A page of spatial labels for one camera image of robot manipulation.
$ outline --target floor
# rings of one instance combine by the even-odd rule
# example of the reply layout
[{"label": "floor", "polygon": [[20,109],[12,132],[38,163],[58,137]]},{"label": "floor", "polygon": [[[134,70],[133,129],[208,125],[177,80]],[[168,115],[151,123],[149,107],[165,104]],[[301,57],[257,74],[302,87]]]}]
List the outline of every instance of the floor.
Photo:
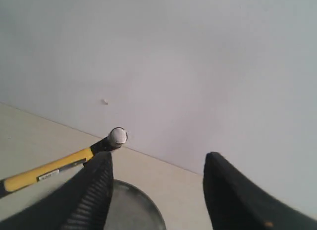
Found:
[{"label": "floor", "polygon": [[[0,179],[56,160],[100,138],[0,104]],[[48,195],[80,167],[0,200],[0,220]],[[113,154],[116,179],[144,191],[160,209],[168,230],[211,230],[202,176],[129,148]]]}]

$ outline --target black object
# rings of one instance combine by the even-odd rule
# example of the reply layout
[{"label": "black object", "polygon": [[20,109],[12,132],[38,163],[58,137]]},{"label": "black object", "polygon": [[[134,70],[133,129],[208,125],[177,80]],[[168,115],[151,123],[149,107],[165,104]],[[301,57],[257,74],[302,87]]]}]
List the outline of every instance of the black object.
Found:
[{"label": "black object", "polygon": [[257,187],[219,153],[207,154],[204,195],[214,230],[317,230],[317,222]]},{"label": "black object", "polygon": [[112,191],[111,153],[97,153],[62,187],[2,221],[0,229],[103,230]]}]

